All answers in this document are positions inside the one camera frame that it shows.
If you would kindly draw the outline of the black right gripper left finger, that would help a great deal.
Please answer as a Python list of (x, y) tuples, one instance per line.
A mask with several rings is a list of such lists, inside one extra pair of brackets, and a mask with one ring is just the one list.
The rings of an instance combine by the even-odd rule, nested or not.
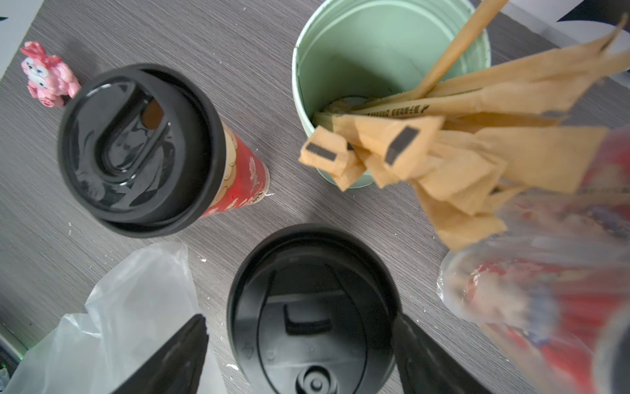
[(196, 314), (113, 394), (195, 394), (207, 351), (206, 318)]

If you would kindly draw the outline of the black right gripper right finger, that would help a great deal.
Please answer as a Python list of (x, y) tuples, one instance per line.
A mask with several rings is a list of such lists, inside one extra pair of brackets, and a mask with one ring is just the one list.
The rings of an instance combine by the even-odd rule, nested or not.
[(405, 393), (490, 393), (407, 315), (394, 320), (392, 347)]

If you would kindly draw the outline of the pale milk tea cup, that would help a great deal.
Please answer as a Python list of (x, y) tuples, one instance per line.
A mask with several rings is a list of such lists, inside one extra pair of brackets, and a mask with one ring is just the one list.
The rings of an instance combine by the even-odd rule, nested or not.
[(376, 393), (395, 366), (400, 311), (395, 282), (370, 247), (337, 228), (300, 224), (245, 258), (226, 326), (257, 393)]

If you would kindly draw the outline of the clear plastic carrier bag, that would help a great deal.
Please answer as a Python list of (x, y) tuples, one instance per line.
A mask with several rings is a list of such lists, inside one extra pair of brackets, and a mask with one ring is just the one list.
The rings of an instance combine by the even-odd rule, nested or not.
[(442, 302), (543, 392), (628, 392), (629, 129), (608, 135), (577, 194), (522, 195), (501, 216), (508, 234), (446, 255)]

